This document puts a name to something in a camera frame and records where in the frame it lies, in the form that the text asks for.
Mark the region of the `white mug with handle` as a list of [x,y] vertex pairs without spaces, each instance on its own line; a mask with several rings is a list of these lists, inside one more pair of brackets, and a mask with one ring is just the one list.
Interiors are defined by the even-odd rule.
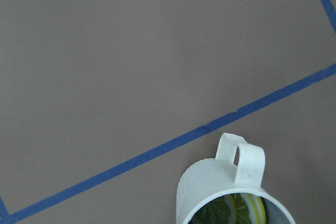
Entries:
[[176,223],[189,223],[210,201],[229,194],[258,196],[266,206],[267,223],[294,223],[289,211],[261,187],[264,150],[241,136],[224,133],[216,156],[198,161],[182,175],[176,193]]

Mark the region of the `yellow lemon slice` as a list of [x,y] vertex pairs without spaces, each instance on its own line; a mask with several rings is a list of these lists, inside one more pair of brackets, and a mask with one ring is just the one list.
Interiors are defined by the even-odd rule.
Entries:
[[236,193],[236,223],[267,223],[266,210],[262,199],[248,193]]
[[237,210],[232,195],[213,199],[200,208],[190,223],[236,223]]

